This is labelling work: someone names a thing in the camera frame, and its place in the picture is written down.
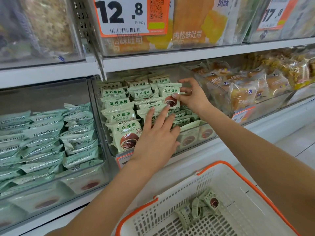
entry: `shopping basket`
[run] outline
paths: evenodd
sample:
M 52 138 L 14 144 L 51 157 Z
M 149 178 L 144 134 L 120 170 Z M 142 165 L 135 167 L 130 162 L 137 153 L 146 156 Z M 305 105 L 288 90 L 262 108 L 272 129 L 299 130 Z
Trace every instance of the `shopping basket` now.
M 184 230 L 176 208 L 211 187 L 221 215 L 201 218 Z M 299 235 L 275 205 L 229 163 L 217 161 L 126 216 L 116 236 Z

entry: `white tile floor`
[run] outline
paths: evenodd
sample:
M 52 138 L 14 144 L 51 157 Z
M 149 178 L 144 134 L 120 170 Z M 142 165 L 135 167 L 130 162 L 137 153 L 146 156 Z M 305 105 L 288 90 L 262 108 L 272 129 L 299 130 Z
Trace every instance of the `white tile floor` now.
M 315 122 L 281 139 L 275 145 L 315 169 Z M 241 164 L 238 164 L 235 168 L 257 186 Z

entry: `price tag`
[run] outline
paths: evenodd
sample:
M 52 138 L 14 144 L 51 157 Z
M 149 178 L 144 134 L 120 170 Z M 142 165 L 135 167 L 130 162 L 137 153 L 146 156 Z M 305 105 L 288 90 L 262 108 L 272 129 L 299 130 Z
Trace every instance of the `price tag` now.
M 102 37 L 165 35 L 170 0 L 94 0 Z
M 242 121 L 245 121 L 248 118 L 248 116 L 250 115 L 250 112 L 251 112 L 250 110 L 252 110 L 254 108 L 255 108 L 255 106 L 235 113 L 232 117 L 232 120 L 234 122 L 237 122 L 237 123 L 241 123 Z
M 125 164 L 129 161 L 129 159 L 132 157 L 133 154 L 134 152 L 130 152 L 123 156 L 116 157 L 116 162 L 120 170 L 125 166 Z
M 297 1 L 271 0 L 258 26 L 258 30 L 281 29 L 289 18 Z

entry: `store shelf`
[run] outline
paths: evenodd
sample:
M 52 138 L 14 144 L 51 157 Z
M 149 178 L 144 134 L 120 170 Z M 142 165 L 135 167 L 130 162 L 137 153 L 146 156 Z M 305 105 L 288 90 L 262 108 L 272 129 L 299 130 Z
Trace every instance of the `store shelf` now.
M 0 70 L 0 89 L 89 75 L 100 75 L 94 56 L 80 62 Z
M 311 97 L 279 112 L 270 114 L 269 116 L 250 123 L 245 127 L 269 142 L 276 143 L 280 139 L 283 139 L 313 121 L 315 121 L 315 97 Z M 200 144 L 199 146 L 171 158 L 167 166 L 156 173 L 150 182 L 147 183 L 125 213 L 128 214 L 136 207 L 151 200 L 153 195 L 165 191 L 177 182 L 193 174 L 196 170 L 217 160 L 227 161 L 233 166 L 239 164 L 238 160 L 219 138 Z M 4 232 L 2 236 L 18 236 L 39 227 L 90 202 L 100 191 L 101 189 L 97 189 L 80 198 L 47 211 L 38 217 L 31 218 L 28 221 L 11 228 L 10 231 Z M 73 217 L 74 215 L 71 215 L 71 217 L 65 217 L 64 219 L 69 222 Z M 60 227 L 59 224 L 53 225 L 55 228 Z M 41 227 L 43 231 L 37 229 L 36 232 L 34 232 L 36 234 L 31 235 L 43 236 L 47 233 L 46 227 L 49 227 L 49 230 L 55 229 L 51 226 L 52 224 L 45 224 Z
M 256 44 L 242 44 L 235 46 L 213 47 L 206 49 L 193 49 L 148 53 L 143 55 L 105 58 L 103 60 L 104 72 L 114 72 L 128 69 L 137 69 L 165 64 L 182 63 L 187 61 L 217 58 L 228 55 L 244 54 L 256 51 L 272 50 L 278 48 L 314 44 L 315 37 L 271 41 Z

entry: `barcode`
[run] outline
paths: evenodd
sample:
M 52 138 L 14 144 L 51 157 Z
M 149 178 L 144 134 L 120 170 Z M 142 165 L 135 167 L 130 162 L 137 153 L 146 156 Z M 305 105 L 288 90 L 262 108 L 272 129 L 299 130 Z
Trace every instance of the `barcode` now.
M 141 28 L 111 28 L 111 34 L 141 33 Z

